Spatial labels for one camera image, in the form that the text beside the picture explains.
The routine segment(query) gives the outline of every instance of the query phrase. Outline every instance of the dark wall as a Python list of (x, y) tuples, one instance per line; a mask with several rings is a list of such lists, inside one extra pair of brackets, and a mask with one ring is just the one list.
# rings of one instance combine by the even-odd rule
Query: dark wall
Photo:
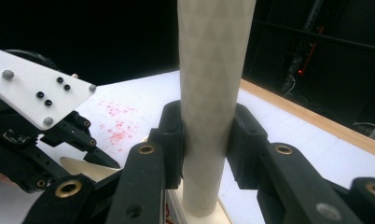
[[(285, 95), (287, 99), (349, 127), (356, 121), (375, 123), (375, 50), (371, 50), (375, 49), (375, 0), (324, 0), (309, 32), (339, 42), (287, 31), (303, 30), (314, 0), (258, 2), (255, 20), (284, 30), (253, 23), (245, 78), (284, 95), (281, 88), (292, 59), (309, 58), (300, 67), (305, 67), (300, 69), (304, 74), (295, 74), (296, 85)], [(298, 53), (297, 43), (315, 48)]]
[(95, 84), (177, 69), (176, 1), (0, 1), (0, 49), (50, 57)]

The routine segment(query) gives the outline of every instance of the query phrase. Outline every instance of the patterned cylinder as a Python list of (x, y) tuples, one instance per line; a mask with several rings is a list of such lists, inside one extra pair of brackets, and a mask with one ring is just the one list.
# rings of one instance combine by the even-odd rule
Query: patterned cylinder
[(216, 205), (256, 0), (178, 0), (183, 203), (191, 215)]

